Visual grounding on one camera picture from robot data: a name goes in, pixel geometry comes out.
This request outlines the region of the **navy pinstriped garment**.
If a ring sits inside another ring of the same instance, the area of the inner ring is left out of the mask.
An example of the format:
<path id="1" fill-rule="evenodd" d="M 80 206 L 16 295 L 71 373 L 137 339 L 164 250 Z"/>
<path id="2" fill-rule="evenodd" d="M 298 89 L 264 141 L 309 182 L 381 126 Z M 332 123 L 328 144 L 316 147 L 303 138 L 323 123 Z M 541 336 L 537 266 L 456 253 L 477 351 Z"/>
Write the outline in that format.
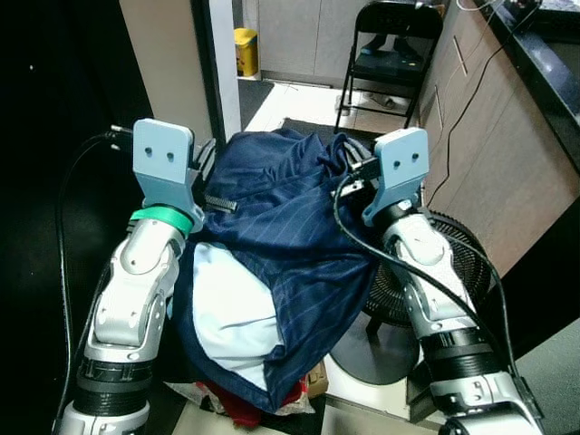
<path id="1" fill-rule="evenodd" d="M 171 319 L 200 380 L 274 413 L 362 311 L 376 262 L 333 194 L 364 157 L 347 134 L 244 131 L 217 154 L 204 227 L 179 259 Z"/>

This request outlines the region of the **beige door panel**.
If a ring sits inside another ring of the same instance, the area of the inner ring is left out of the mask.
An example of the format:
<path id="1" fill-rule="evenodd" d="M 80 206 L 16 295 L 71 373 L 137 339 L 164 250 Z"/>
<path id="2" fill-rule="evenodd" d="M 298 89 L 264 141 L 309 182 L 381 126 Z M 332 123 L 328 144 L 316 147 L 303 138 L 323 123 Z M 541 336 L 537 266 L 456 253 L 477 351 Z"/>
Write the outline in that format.
<path id="1" fill-rule="evenodd" d="M 119 0 L 153 119 L 211 136 L 190 0 Z"/>

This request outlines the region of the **yellow container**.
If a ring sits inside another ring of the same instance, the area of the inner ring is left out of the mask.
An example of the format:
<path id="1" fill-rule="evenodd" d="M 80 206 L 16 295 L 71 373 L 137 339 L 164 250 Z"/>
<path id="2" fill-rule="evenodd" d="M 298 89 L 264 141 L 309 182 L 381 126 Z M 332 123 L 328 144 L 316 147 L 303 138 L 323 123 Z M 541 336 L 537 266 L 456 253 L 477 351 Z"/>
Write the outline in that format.
<path id="1" fill-rule="evenodd" d="M 233 30 L 235 34 L 237 75 L 253 78 L 258 75 L 258 32 L 240 26 Z"/>

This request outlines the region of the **black folding chair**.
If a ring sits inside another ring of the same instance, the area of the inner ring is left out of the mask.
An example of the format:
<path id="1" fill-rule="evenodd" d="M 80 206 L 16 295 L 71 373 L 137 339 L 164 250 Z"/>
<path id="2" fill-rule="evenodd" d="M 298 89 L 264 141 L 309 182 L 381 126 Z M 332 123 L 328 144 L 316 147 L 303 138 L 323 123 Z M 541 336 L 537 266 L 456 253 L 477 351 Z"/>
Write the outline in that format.
<path id="1" fill-rule="evenodd" d="M 409 100 L 401 113 L 403 124 L 410 127 L 443 24 L 436 5 L 418 0 L 372 0 L 364 5 L 353 25 L 333 129 L 339 130 L 344 115 L 362 108 L 353 103 L 358 82 L 386 84 L 401 92 L 399 96 Z"/>

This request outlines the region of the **black floor fan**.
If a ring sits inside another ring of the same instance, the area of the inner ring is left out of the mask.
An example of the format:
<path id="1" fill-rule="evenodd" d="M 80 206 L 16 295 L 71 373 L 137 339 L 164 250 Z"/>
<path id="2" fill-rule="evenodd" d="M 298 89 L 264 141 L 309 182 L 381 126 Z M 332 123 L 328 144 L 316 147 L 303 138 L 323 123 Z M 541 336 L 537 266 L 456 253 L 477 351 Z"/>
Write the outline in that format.
<path id="1" fill-rule="evenodd" d="M 455 274 L 477 304 L 488 297 L 493 279 L 472 248 L 482 245 L 451 216 L 431 211 L 432 227 L 449 240 Z M 410 376 L 420 363 L 421 344 L 411 327 L 403 287 L 388 266 L 377 266 L 368 299 L 352 327 L 331 350 L 331 359 L 347 374 L 371 385 L 390 385 Z"/>

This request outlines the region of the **brown wooden cabinet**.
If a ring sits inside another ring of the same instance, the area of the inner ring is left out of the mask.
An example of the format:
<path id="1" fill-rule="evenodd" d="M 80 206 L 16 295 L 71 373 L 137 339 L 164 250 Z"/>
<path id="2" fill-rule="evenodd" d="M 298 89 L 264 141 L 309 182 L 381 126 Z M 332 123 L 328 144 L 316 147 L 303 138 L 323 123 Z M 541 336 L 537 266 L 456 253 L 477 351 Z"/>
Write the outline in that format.
<path id="1" fill-rule="evenodd" d="M 505 274 L 575 203 L 579 177 L 493 17 L 449 0 L 418 121 L 430 134 L 424 203 L 467 225 Z"/>

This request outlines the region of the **black countertop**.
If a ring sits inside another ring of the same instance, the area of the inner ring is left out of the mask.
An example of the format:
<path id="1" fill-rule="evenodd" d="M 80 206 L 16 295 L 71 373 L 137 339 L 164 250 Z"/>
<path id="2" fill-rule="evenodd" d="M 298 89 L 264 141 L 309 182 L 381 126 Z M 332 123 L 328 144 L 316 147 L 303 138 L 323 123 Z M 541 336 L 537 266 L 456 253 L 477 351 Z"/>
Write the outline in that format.
<path id="1" fill-rule="evenodd" d="M 473 0 L 533 95 L 569 162 L 580 170 L 577 0 Z"/>

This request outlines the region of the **red cloth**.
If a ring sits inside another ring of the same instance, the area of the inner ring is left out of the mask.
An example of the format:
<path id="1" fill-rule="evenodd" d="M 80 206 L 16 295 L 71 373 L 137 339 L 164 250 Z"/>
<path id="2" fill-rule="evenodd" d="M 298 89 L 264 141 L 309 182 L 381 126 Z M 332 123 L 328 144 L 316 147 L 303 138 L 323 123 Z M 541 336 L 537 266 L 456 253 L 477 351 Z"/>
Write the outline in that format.
<path id="1" fill-rule="evenodd" d="M 238 427 L 252 430 L 258 423 L 269 421 L 273 417 L 290 417 L 296 414 L 314 414 L 314 406 L 308 402 L 308 385 L 306 380 L 299 380 L 286 395 L 281 407 L 276 411 L 262 411 L 253 403 L 244 401 L 237 395 L 219 388 L 212 382 L 194 382 L 192 384 L 209 398 L 214 411 L 218 414 L 227 415 Z"/>

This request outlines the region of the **white door frame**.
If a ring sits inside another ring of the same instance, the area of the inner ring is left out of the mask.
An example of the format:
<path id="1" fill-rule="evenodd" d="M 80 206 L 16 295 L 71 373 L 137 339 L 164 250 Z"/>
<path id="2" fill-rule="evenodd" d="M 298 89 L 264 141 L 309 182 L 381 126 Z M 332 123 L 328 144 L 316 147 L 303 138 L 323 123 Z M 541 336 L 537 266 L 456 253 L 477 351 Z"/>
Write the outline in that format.
<path id="1" fill-rule="evenodd" d="M 220 144 L 225 144 L 243 130 L 237 90 L 235 13 L 233 0 L 206 0 L 206 6 L 208 38 L 214 47 L 216 119 L 220 124 L 215 133 Z"/>

